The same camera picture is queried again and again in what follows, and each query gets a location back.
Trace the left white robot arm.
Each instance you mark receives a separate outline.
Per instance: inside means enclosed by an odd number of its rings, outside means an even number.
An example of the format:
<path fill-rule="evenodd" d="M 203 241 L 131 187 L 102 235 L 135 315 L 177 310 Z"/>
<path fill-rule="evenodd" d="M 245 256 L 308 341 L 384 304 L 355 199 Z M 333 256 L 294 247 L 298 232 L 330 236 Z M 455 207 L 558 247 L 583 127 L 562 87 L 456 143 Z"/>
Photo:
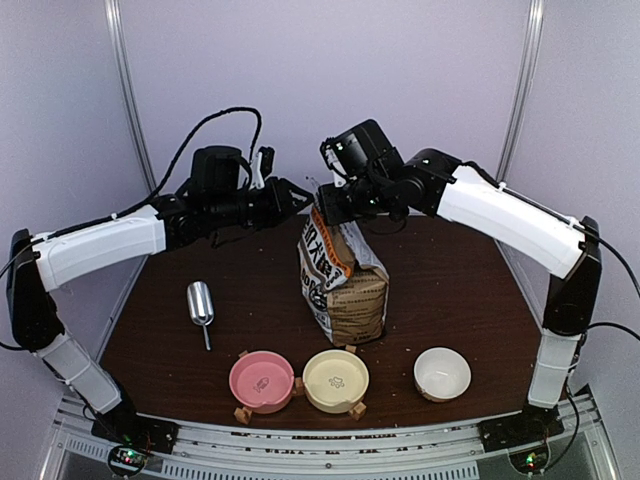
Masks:
<path fill-rule="evenodd" d="M 200 148 L 190 177 L 174 194 L 74 232 L 14 233 L 6 284 L 13 347 L 40 358 L 86 402 L 115 441 L 135 445 L 148 440 L 152 429 L 124 388 L 65 328 L 52 291 L 125 260 L 186 247 L 225 227 L 261 230 L 298 214 L 313 196 L 272 176 L 274 155 L 273 148 L 262 147 L 248 162 L 235 147 Z"/>

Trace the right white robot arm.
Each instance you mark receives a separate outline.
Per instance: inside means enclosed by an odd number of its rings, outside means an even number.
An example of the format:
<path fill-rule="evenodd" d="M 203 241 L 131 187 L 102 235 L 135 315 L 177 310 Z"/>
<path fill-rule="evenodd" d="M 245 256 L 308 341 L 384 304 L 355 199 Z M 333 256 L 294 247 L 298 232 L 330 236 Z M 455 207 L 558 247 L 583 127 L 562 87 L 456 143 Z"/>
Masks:
<path fill-rule="evenodd" d="M 401 158 L 368 119 L 319 147 L 334 180 L 319 188 L 323 219 L 340 225 L 386 214 L 403 221 L 416 210 L 470 227 L 527 255 L 550 274 L 542 337 L 521 412 L 479 423 L 487 451 L 542 441 L 562 432 L 561 391 L 579 357 L 601 279 L 599 227 L 536 205 L 473 161 L 427 148 Z"/>

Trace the brown dog food bag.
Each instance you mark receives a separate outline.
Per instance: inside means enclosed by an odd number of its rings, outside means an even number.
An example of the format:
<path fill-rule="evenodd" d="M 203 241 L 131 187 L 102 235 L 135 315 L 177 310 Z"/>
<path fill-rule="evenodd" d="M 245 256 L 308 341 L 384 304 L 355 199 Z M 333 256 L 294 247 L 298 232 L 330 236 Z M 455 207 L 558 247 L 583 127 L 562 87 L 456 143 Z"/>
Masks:
<path fill-rule="evenodd" d="M 301 293 L 336 347 L 360 345 L 385 331 L 390 278 L 356 222 L 328 225 L 314 194 L 297 244 Z"/>

